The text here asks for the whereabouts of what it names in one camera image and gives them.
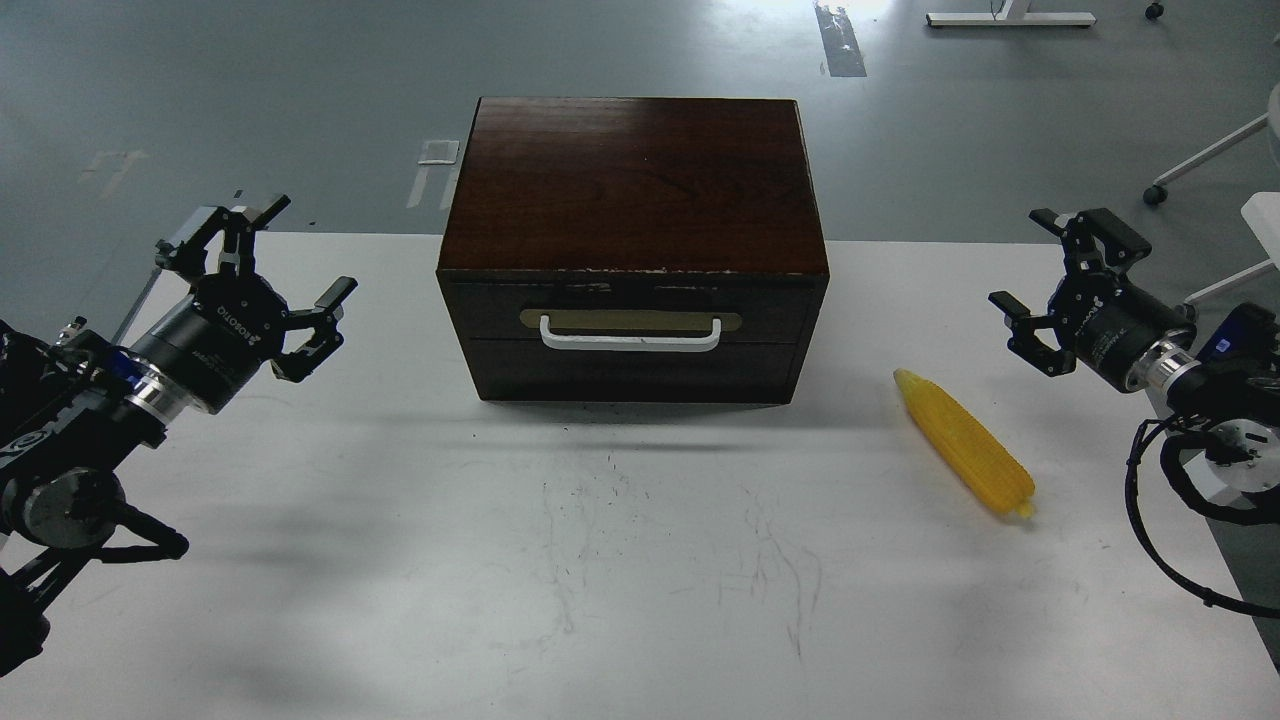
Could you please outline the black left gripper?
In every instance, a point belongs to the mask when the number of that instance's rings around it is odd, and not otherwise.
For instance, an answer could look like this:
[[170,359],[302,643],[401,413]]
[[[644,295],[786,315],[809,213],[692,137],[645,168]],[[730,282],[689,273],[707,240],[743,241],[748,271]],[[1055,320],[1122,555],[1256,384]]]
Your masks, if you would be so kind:
[[[343,343],[342,304],[353,277],[338,277],[311,309],[287,310],[285,300],[256,274],[256,236],[291,205],[280,193],[264,210],[201,206],[169,240],[156,243],[155,265],[189,283],[188,293],[128,351],[160,370],[198,410],[216,415],[271,360],[275,378],[300,383]],[[219,238],[216,272],[207,272],[209,245]],[[279,354],[284,332],[311,329],[297,350]]]

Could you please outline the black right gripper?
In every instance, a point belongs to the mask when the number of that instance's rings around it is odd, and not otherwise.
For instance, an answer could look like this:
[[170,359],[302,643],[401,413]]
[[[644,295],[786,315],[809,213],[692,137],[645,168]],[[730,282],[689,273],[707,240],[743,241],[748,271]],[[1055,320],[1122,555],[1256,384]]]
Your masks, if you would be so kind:
[[[1074,214],[1041,208],[1029,219],[1060,241],[1064,278],[1050,297],[1052,318],[1033,315],[1007,291],[988,295],[1011,332],[1011,352],[1047,377],[1075,372],[1078,359],[1115,389],[1137,392],[1148,384],[1142,364],[1153,346],[1190,346],[1194,324],[1128,279],[1152,252],[1128,223],[1107,208]],[[1062,348],[1036,333],[1052,325]]]

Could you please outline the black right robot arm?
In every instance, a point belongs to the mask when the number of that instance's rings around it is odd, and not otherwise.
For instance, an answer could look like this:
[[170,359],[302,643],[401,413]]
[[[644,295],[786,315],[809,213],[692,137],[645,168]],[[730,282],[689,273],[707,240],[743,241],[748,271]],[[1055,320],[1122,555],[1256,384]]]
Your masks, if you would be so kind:
[[1071,215],[1042,208],[1030,219],[1060,241],[1065,273],[1043,315],[1009,292],[989,296],[1011,332],[1007,347],[1048,377],[1084,363],[1119,392],[1155,389],[1176,415],[1204,420],[1204,429],[1169,441],[1162,466],[1171,487],[1207,518],[1276,523],[1276,488],[1247,488],[1248,509],[1222,507],[1197,493],[1179,462],[1187,448],[1226,466],[1276,452],[1276,316],[1243,304],[1242,319],[1228,323],[1228,348],[1192,355],[1194,322],[1129,279],[1129,269],[1151,254],[1146,238],[1106,208]]

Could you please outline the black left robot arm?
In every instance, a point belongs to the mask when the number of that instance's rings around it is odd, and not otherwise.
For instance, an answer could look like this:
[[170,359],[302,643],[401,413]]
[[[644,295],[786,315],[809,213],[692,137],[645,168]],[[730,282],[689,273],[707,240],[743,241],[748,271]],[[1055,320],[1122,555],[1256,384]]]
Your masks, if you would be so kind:
[[38,656],[46,610],[90,564],[177,560],[189,542],[127,501],[116,469],[156,448],[186,410],[220,413],[269,365],[298,383],[342,345],[338,323],[356,281],[334,281],[292,309],[259,274],[256,237],[288,205],[205,206],[157,242],[155,264],[186,296],[133,345],[74,318],[52,342],[3,327],[3,536],[40,547],[3,574],[3,671]]

